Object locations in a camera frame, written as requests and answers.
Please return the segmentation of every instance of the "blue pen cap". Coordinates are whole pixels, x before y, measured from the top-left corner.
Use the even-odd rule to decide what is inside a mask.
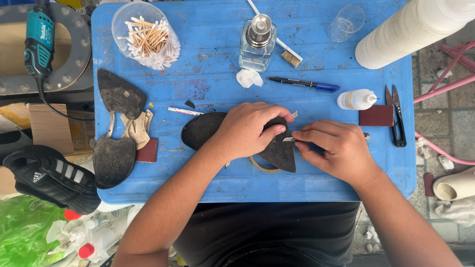
[[[323,83],[317,83],[317,89],[320,90],[325,90],[325,91],[330,91],[330,92],[335,92],[340,89],[340,86],[338,85],[329,85],[329,84],[323,84]]]

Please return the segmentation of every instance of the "black scissors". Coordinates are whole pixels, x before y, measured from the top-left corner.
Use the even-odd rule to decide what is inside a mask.
[[[394,105],[396,107],[396,113],[398,114],[398,122],[394,122],[394,125],[392,126],[392,139],[394,140],[394,145],[396,147],[405,147],[407,145],[406,134],[404,133],[404,124],[402,123],[402,112],[401,106],[399,105],[399,94],[395,85],[393,85],[392,94],[393,97],[391,97],[391,94],[388,90],[388,86],[386,86],[386,101],[388,102],[388,105]],[[398,138],[397,127],[399,127],[400,138]]]

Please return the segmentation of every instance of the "person's left hand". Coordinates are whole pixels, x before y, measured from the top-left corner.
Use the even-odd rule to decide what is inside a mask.
[[[267,147],[274,136],[285,131],[282,124],[262,131],[264,125],[277,116],[284,117],[288,123],[294,122],[290,111],[280,105],[264,102],[237,105],[229,111],[218,131],[204,146],[222,155],[224,162],[257,154]]]

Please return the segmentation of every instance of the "adidas logo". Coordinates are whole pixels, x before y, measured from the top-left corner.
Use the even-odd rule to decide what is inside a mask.
[[[35,176],[33,176],[33,182],[38,182],[39,180],[41,180],[41,178],[45,176],[46,176],[46,172],[45,173],[35,172]]]

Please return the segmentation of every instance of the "red sandpaper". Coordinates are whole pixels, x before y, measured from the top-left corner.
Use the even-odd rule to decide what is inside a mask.
[[[424,190],[426,191],[426,197],[435,197],[432,184],[434,183],[433,174],[424,174]]]
[[[137,150],[136,162],[157,162],[158,139],[150,138],[150,141],[141,149]]]
[[[360,126],[393,126],[394,107],[391,105],[373,105],[360,110]]]

